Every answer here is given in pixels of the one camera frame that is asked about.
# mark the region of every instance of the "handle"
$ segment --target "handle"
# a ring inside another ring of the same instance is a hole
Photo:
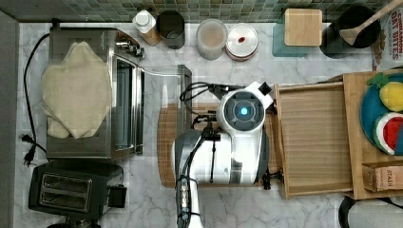
[[[367,26],[372,24],[374,21],[378,20],[379,18],[383,17],[386,13],[390,12],[397,6],[403,3],[403,0],[393,0],[392,2],[388,3],[384,8],[382,8],[380,11],[376,12],[372,17],[370,17],[368,20],[366,20],[364,23],[362,23],[359,26],[359,30],[365,29]]]

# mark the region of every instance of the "blue light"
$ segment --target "blue light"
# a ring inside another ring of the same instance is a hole
[[[248,109],[246,107],[241,108],[240,109],[240,114],[243,115],[243,116],[247,115],[248,114]]]

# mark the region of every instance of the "marble countertop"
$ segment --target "marble countertop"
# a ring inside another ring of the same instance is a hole
[[[145,47],[142,67],[186,65],[193,72],[194,81],[248,85],[254,81],[268,84],[307,84],[323,81],[341,73],[368,71],[372,68],[371,50],[360,49],[342,59],[330,59],[319,48],[303,58],[275,58],[272,55],[274,24],[251,24],[259,35],[256,55],[246,62],[232,61],[225,53],[216,61],[204,60],[197,51],[198,25],[186,25],[186,44],[178,50],[160,42],[150,47],[139,38],[131,24],[62,24],[62,27],[114,27],[133,36]],[[19,135],[30,133],[29,119],[23,92],[23,68],[38,39],[48,33],[50,24],[20,24],[19,85],[17,109],[16,170],[14,192],[14,227],[47,227],[60,217],[28,209],[29,183],[34,166],[23,165],[29,150]],[[48,41],[41,45],[29,68],[29,96],[38,142],[46,144],[46,118],[42,112],[41,75],[48,65]],[[176,227],[174,189],[161,185],[156,144],[159,107],[150,109],[150,122],[144,134],[144,154],[117,163],[125,170],[128,187],[125,209],[113,209],[103,216],[100,224],[106,227]],[[37,152],[33,163],[47,162]],[[339,227],[338,206],[342,194],[283,199],[278,186],[265,191],[261,188],[201,188],[201,215],[206,228],[212,227]]]

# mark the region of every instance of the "jar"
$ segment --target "jar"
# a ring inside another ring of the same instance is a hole
[[[156,46],[160,42],[161,36],[155,26],[156,20],[147,10],[137,13],[133,18],[133,24],[149,45]]]

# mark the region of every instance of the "toaster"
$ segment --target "toaster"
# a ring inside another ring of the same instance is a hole
[[[33,170],[29,209],[75,219],[97,220],[124,208],[121,166],[98,161],[57,160]]]

